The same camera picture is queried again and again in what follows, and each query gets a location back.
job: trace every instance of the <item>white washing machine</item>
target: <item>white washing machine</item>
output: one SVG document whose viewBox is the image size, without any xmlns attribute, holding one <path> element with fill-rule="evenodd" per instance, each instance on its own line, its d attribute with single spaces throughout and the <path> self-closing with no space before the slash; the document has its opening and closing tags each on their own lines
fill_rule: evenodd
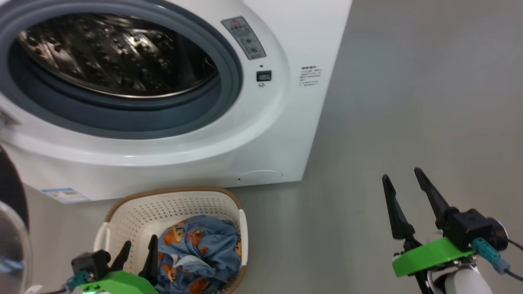
<svg viewBox="0 0 523 294">
<path fill-rule="evenodd" d="M 350 0 L 0 0 L 2 145 L 62 202 L 302 178 Z"/>
</svg>

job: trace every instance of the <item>washer door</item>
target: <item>washer door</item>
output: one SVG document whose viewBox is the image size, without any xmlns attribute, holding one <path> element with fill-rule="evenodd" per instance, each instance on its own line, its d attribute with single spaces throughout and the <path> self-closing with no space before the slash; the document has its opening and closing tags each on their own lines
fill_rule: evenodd
<svg viewBox="0 0 523 294">
<path fill-rule="evenodd" d="M 165 1 L 10 1 L 0 7 L 0 44 L 8 99 L 99 137 L 194 131 L 222 116 L 242 84 L 225 38 Z"/>
</svg>

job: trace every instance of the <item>grey floor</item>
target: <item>grey floor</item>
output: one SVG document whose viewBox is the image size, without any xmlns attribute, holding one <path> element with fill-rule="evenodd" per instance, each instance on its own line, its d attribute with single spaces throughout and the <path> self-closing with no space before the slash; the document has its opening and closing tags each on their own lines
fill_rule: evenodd
<svg viewBox="0 0 523 294">
<path fill-rule="evenodd" d="M 401 242 L 380 181 L 389 173 L 425 242 L 434 216 L 415 166 L 452 205 L 496 217 L 523 242 L 522 14 L 517 0 L 355 0 L 304 180 L 234 189 L 250 238 L 237 293 L 419 293 L 392 271 Z M 34 282 L 53 290 L 115 202 L 28 198 Z M 504 257 L 523 274 L 522 252 Z M 494 293 L 520 292 L 480 270 Z"/>
</svg>

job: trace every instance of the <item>clothing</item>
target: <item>clothing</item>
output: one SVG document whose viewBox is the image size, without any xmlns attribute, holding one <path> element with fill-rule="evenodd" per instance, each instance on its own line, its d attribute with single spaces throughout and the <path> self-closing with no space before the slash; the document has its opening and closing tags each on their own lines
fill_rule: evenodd
<svg viewBox="0 0 523 294">
<path fill-rule="evenodd" d="M 158 239 L 160 294 L 211 294 L 240 272 L 241 239 L 233 223 L 196 216 L 168 228 Z"/>
</svg>

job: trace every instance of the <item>blue connector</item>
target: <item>blue connector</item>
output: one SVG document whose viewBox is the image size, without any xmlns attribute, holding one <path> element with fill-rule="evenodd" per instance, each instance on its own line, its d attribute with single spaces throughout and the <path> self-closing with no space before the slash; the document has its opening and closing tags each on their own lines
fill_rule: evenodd
<svg viewBox="0 0 523 294">
<path fill-rule="evenodd" d="M 496 272 L 500 275 L 505 274 L 505 270 L 510 269 L 510 264 L 501 258 L 501 254 L 494 249 L 485 239 L 476 238 L 472 242 L 472 250 L 486 259 Z"/>
<path fill-rule="evenodd" d="M 88 271 L 81 270 L 78 274 L 72 276 L 65 283 L 67 293 L 71 293 L 76 287 L 83 285 L 91 280 L 91 276 Z"/>
</svg>

